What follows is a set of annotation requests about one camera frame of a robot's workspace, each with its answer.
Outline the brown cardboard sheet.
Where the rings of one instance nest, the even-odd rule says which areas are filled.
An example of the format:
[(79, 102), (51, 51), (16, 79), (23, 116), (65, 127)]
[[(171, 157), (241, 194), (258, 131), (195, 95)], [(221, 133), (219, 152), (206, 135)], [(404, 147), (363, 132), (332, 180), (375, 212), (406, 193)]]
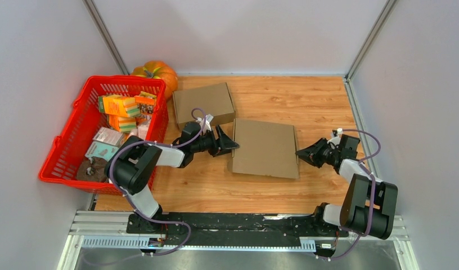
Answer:
[(298, 140), (293, 125), (236, 118), (228, 170), (254, 176), (298, 179)]

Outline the brown cardboard box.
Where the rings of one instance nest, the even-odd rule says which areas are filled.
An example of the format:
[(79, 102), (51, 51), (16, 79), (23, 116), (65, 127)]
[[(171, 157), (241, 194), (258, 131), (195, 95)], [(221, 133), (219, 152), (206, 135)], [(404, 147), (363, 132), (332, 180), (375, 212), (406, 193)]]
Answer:
[(191, 115), (194, 108), (200, 108), (207, 115), (212, 115), (212, 125), (231, 123), (236, 118), (231, 91), (226, 82), (175, 91), (173, 104), (177, 127), (180, 130), (186, 123), (194, 121)]

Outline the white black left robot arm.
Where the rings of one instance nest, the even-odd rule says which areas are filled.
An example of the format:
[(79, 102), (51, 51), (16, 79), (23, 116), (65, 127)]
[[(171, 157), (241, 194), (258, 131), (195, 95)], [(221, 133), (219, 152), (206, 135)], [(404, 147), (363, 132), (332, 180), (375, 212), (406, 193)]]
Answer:
[(207, 121), (199, 119), (187, 123), (171, 145), (129, 137), (107, 162), (104, 173), (142, 217), (141, 226), (149, 233), (157, 233), (163, 226), (163, 218), (158, 214), (160, 204), (149, 188), (154, 169), (185, 168), (195, 153), (208, 152), (216, 157), (239, 147), (220, 126), (212, 128)]

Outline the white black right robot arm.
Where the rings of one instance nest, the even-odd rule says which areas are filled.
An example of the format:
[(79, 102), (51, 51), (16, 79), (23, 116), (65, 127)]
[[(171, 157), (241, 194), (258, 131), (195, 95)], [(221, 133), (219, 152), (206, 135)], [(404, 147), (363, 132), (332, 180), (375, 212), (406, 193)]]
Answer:
[(341, 205), (324, 202), (315, 208), (312, 228), (318, 235), (327, 235), (334, 227), (382, 240), (392, 234), (398, 187), (376, 177), (357, 158), (359, 143), (357, 137), (333, 134), (296, 152), (313, 167), (332, 166), (349, 184)]

